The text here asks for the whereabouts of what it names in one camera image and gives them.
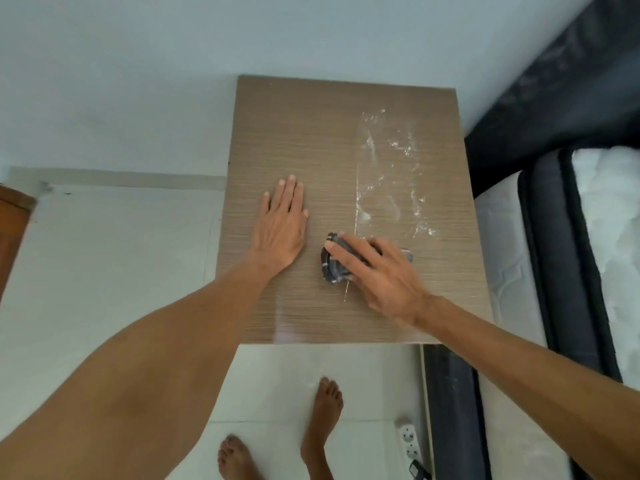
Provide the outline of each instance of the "power strip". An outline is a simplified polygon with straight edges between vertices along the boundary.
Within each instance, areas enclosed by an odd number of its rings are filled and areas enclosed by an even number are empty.
[[[409,471],[412,461],[418,460],[423,465],[418,435],[415,432],[415,427],[410,422],[396,421],[396,432],[406,477],[413,480],[413,475]]]

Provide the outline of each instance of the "person's left hand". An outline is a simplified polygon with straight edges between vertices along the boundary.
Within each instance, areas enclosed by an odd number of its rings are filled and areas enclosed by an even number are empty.
[[[309,211],[303,209],[304,191],[291,175],[278,182],[273,199],[268,192],[262,196],[250,255],[267,265],[272,276],[293,263],[305,245]]]

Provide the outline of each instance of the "person's right arm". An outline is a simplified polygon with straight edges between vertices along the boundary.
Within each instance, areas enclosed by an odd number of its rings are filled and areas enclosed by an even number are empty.
[[[371,267],[327,241],[373,309],[420,328],[516,402],[593,478],[640,478],[640,392],[430,294],[398,247],[342,235]]]

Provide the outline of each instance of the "leg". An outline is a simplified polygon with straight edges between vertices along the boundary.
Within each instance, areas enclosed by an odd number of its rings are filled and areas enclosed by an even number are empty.
[[[218,450],[218,471],[225,480],[264,480],[240,438],[228,435]]]
[[[314,410],[300,448],[310,480],[333,480],[324,456],[324,444],[340,419],[343,405],[338,384],[326,377],[320,379]]]

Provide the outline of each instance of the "person's left arm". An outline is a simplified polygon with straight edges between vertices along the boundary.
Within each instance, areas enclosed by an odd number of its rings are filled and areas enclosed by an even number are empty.
[[[302,249],[307,217],[302,184],[280,181],[243,259],[89,355],[0,442],[0,480],[169,475],[211,416],[252,307]]]

